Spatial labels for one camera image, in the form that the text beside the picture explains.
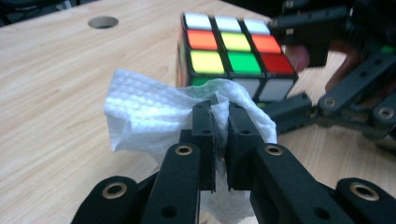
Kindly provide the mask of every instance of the green sticker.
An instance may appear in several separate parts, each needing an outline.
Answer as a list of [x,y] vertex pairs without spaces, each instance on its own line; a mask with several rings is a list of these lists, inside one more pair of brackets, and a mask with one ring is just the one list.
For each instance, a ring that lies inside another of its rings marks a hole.
[[252,53],[229,52],[228,58],[235,73],[259,75],[262,72]]
[[384,52],[384,53],[396,53],[396,48],[394,48],[392,46],[383,46],[381,48],[381,52]]
[[207,81],[215,79],[214,77],[193,77],[191,81],[192,86],[202,86]]

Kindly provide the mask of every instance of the screw hole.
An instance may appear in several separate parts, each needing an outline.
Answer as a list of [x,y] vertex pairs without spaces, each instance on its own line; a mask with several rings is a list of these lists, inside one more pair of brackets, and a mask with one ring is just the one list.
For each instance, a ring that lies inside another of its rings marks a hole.
[[176,154],[180,156],[187,156],[192,153],[191,147],[181,146],[176,148]]
[[102,196],[106,199],[116,199],[122,196],[127,189],[128,188],[124,183],[111,183],[103,189]]
[[349,186],[349,189],[358,197],[367,200],[367,201],[377,201],[379,200],[379,195],[378,193],[369,188],[368,186],[365,186],[361,183],[351,183]]
[[286,30],[286,35],[294,35],[294,29],[287,29]]
[[324,104],[329,108],[333,108],[335,106],[335,99],[332,97],[327,97],[324,99]]
[[163,210],[161,211],[161,215],[167,218],[175,217],[177,215],[177,210],[174,206],[167,206],[163,208]]
[[314,213],[317,217],[320,217],[321,219],[326,219],[326,220],[330,219],[329,212],[321,207],[314,208]]
[[286,3],[285,3],[285,7],[288,7],[288,8],[291,8],[291,7],[293,7],[293,1],[292,1],[292,0],[288,0],[288,1],[286,1]]
[[272,21],[268,22],[268,25],[272,26],[272,27],[277,27],[277,20],[272,20]]
[[378,115],[381,119],[391,119],[394,114],[395,114],[394,110],[389,107],[382,107],[378,111]]
[[280,156],[283,154],[282,149],[280,149],[279,147],[275,147],[275,146],[267,146],[267,147],[265,147],[265,151],[268,154],[271,154],[273,156]]

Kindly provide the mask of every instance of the robotic hand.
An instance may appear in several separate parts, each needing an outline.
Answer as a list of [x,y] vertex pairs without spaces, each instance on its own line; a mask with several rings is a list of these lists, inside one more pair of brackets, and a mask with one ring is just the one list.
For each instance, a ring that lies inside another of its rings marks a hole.
[[[210,106],[193,107],[192,129],[181,130],[158,173],[140,183],[101,181],[72,223],[200,223],[200,193],[217,184],[219,133]],[[336,189],[321,185],[287,148],[264,143],[242,106],[230,103],[229,111],[227,185],[250,191],[259,223],[395,223],[396,200],[379,186],[358,178],[342,179]]]
[[[396,8],[394,0],[319,1],[226,0],[274,17],[268,24],[297,71],[324,66],[329,50],[346,59],[326,85],[315,106],[306,95],[292,97],[279,111],[266,111],[284,133],[317,122],[359,130],[375,141],[396,136]],[[396,148],[395,143],[382,145]]]

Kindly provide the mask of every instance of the wood grain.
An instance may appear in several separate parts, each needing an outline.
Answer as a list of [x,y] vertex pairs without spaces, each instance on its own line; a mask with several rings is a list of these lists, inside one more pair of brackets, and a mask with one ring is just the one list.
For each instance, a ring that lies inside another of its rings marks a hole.
[[[175,85],[183,11],[264,19],[220,1],[119,0],[0,29],[0,223],[69,223],[99,181],[141,181],[158,169],[144,153],[111,152],[103,106],[117,68]],[[88,26],[103,15],[120,23]],[[342,58],[332,54],[326,69],[301,73],[293,92],[317,100]],[[311,126],[279,136],[279,143],[328,186],[357,176],[396,195],[395,157],[357,132]]]

